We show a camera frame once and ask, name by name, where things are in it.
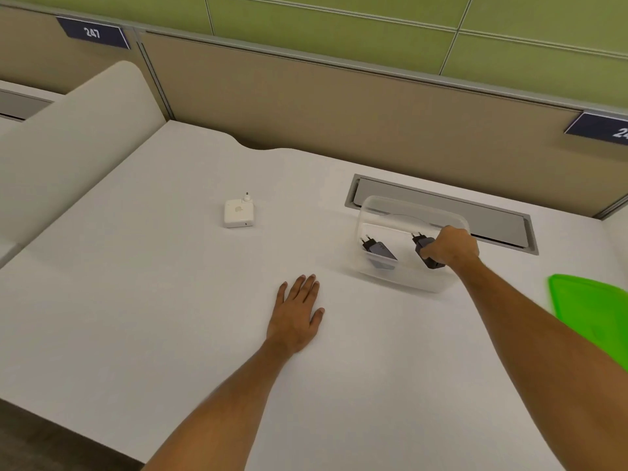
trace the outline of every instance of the transparent plastic box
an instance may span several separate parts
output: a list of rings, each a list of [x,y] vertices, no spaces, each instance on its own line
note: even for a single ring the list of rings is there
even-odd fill
[[[447,225],[469,231],[467,221],[455,213],[408,201],[368,197],[357,219],[353,267],[398,285],[430,292],[444,291],[456,283],[458,277],[448,266],[429,269],[414,251],[416,245],[412,236],[420,233],[436,238]],[[366,251],[361,238],[367,240],[367,237],[383,243],[396,260]]]

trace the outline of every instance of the person's right arm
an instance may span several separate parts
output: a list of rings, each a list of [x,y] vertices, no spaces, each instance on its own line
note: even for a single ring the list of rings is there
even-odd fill
[[[532,419],[565,469],[628,469],[628,373],[487,268],[466,230],[445,227],[421,255],[458,274]]]

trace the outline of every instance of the green wall panel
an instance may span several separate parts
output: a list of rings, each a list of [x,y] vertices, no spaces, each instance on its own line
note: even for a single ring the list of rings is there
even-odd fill
[[[628,107],[628,60],[460,34],[444,76]]]
[[[458,27],[468,0],[284,0],[357,13]]]
[[[216,36],[438,73],[452,32],[250,0],[208,0]]]
[[[211,34],[205,0],[17,0]]]
[[[628,0],[473,0],[464,29],[628,53]]]

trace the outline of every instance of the black charger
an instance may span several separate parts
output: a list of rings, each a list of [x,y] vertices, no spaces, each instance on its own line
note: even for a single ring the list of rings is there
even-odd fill
[[[438,269],[438,268],[445,267],[443,263],[436,262],[430,257],[427,259],[423,259],[421,257],[421,254],[419,254],[421,249],[425,248],[428,244],[435,242],[434,238],[428,238],[426,235],[422,235],[421,233],[419,233],[417,236],[412,235],[412,241],[414,241],[414,244],[416,245],[416,248],[414,249],[414,251],[416,251],[416,253],[419,255],[419,257],[423,260],[423,262],[428,268]]]
[[[364,241],[364,239],[360,238],[362,240],[362,246],[366,251],[368,251],[369,253],[377,254],[378,256],[387,257],[389,259],[394,259],[395,261],[397,261],[397,258],[395,258],[394,254],[391,253],[391,251],[386,247],[386,245],[384,245],[384,243],[382,243],[381,241],[375,241],[368,235],[366,235],[366,237],[369,239],[368,241]],[[394,269],[394,266],[392,264],[374,261],[373,259],[370,259],[369,261],[371,261],[371,263],[373,263],[373,266],[378,269]]]

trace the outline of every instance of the green plastic lid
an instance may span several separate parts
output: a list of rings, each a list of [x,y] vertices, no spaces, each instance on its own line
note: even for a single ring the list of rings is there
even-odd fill
[[[548,279],[556,317],[600,347],[628,371],[628,292],[591,279]]]

